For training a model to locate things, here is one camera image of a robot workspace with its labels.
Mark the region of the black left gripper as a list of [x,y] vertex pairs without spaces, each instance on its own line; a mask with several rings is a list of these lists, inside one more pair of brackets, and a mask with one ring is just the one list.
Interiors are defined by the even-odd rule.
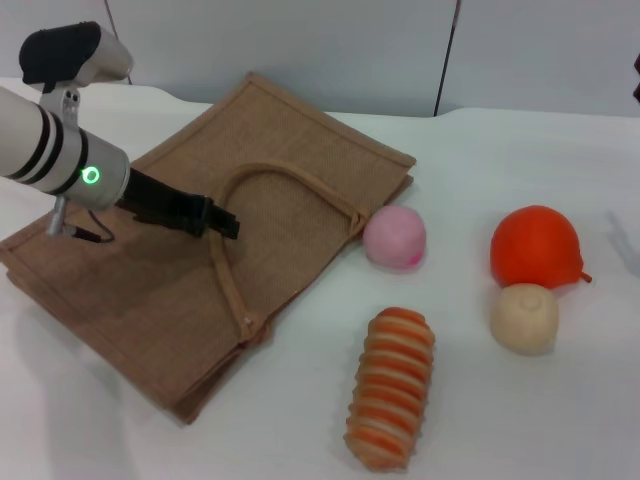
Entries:
[[136,169],[130,170],[116,206],[132,213],[141,223],[180,230],[195,237],[201,237],[208,225],[231,240],[238,238],[240,230],[236,216],[211,198],[177,190]]

